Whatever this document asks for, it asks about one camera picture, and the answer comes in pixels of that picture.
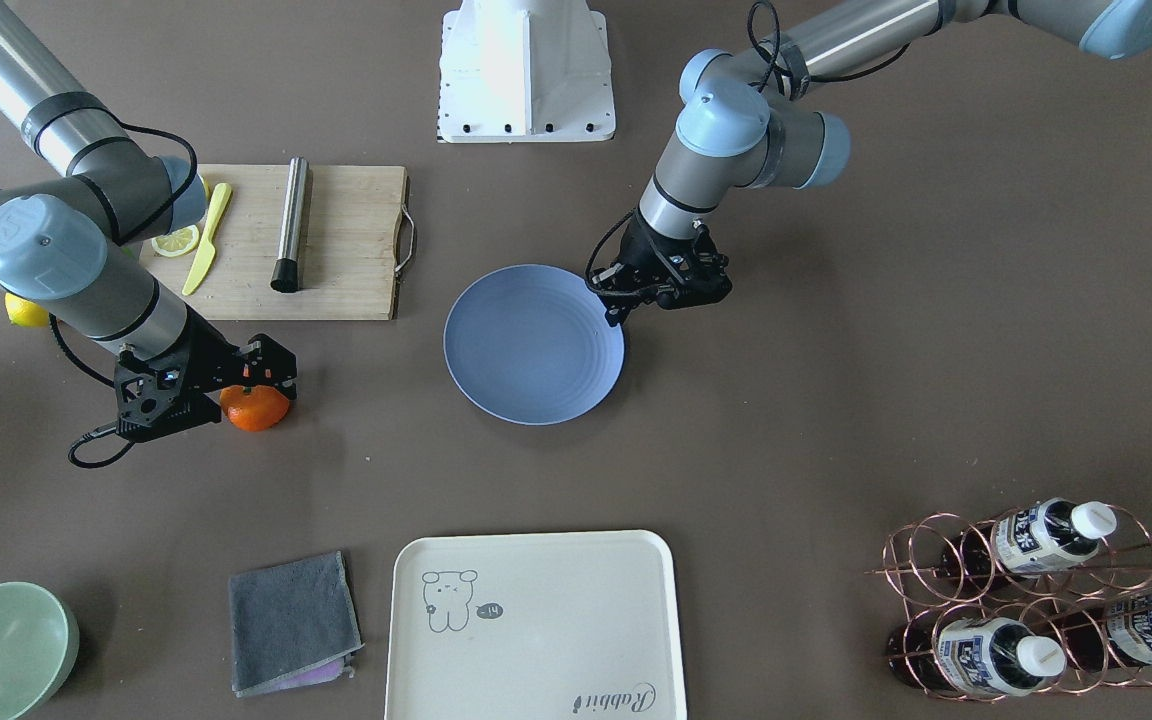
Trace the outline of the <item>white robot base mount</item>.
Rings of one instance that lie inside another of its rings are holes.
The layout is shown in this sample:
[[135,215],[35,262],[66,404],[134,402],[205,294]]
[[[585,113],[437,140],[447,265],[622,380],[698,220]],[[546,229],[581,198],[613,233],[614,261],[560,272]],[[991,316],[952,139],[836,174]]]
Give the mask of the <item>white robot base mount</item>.
[[585,1],[463,1],[444,14],[435,137],[609,141],[617,128],[607,18]]

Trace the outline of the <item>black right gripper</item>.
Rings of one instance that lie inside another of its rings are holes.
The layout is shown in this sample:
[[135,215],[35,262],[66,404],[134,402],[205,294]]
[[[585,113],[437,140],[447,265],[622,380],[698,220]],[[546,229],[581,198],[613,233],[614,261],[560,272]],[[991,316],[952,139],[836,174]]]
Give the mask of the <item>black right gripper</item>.
[[297,400],[296,356],[266,334],[243,346],[225,340],[202,318],[189,318],[168,350],[141,359],[131,348],[116,356],[116,434],[132,444],[221,420],[210,392],[229,386],[268,387]]

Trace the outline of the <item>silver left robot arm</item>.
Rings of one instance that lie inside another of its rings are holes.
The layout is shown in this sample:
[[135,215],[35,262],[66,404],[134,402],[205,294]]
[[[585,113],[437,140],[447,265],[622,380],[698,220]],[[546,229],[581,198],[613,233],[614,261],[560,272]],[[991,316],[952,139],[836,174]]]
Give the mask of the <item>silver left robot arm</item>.
[[641,200],[616,223],[616,258],[588,266],[612,327],[635,306],[717,304],[732,291],[708,215],[732,188],[829,184],[851,136],[840,118],[801,109],[813,88],[888,67],[918,38],[988,15],[1111,60],[1152,47],[1152,1],[846,1],[790,29],[748,35],[749,50],[705,50],[679,81],[682,109]]

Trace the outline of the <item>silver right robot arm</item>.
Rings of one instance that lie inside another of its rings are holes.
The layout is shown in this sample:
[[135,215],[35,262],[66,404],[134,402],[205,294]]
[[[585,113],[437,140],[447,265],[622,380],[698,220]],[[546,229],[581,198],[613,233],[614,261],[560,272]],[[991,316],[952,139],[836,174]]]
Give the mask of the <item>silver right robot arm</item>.
[[126,251],[200,222],[194,151],[159,158],[0,1],[0,111],[56,179],[0,188],[0,290],[45,306],[113,354],[116,418],[132,444],[221,420],[212,392],[268,386],[294,397],[296,359],[256,334],[233,344]]

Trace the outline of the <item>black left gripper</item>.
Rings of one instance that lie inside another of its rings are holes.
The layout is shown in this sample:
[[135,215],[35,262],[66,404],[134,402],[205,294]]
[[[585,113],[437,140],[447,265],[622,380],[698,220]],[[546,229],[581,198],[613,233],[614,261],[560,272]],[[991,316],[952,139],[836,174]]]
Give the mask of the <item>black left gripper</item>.
[[594,270],[594,296],[602,300],[605,323],[616,328],[635,306],[655,304],[662,309],[717,304],[732,291],[726,274],[728,259],[718,252],[708,225],[691,220],[691,236],[664,236],[632,210],[613,223],[594,250],[626,225],[620,251],[608,268]]

